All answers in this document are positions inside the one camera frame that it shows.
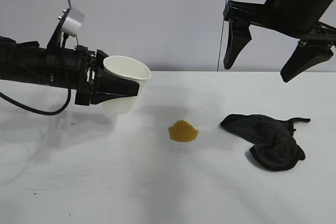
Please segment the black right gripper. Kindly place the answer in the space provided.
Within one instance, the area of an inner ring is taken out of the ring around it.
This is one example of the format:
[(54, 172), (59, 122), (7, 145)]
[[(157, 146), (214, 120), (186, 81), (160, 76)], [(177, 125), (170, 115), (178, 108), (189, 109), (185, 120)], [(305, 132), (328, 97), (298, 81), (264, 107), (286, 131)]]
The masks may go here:
[(280, 75), (289, 82), (297, 75), (333, 56), (335, 28), (319, 19), (333, 0), (266, 0), (264, 4), (228, 1), (224, 20), (229, 22), (224, 68), (229, 70), (243, 48), (252, 40), (249, 26), (255, 25), (301, 39)]

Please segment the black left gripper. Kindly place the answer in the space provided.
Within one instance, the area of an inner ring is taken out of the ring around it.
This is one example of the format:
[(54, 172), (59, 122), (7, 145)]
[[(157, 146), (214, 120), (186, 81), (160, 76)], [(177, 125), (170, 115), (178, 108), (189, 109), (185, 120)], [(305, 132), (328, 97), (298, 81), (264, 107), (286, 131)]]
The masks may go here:
[(99, 104), (117, 98), (136, 97), (140, 84), (107, 73), (104, 60), (109, 57), (104, 51), (90, 51), (77, 46), (79, 76), (76, 85), (76, 105)]

